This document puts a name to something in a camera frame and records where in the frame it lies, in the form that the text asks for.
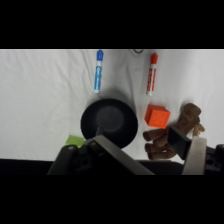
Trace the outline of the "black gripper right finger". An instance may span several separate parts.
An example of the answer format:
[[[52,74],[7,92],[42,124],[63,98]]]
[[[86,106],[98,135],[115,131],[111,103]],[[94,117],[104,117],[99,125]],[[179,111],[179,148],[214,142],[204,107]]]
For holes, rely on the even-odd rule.
[[[183,175],[203,175],[206,162],[207,140],[201,137],[189,139],[180,130],[171,127],[168,143],[176,154],[184,160]]]

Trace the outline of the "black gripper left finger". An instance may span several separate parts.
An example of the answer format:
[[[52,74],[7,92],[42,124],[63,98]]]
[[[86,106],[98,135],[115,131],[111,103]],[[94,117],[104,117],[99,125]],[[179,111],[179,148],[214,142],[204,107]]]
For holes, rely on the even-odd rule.
[[[84,146],[91,154],[91,164],[97,174],[153,175],[103,135],[87,140]]]

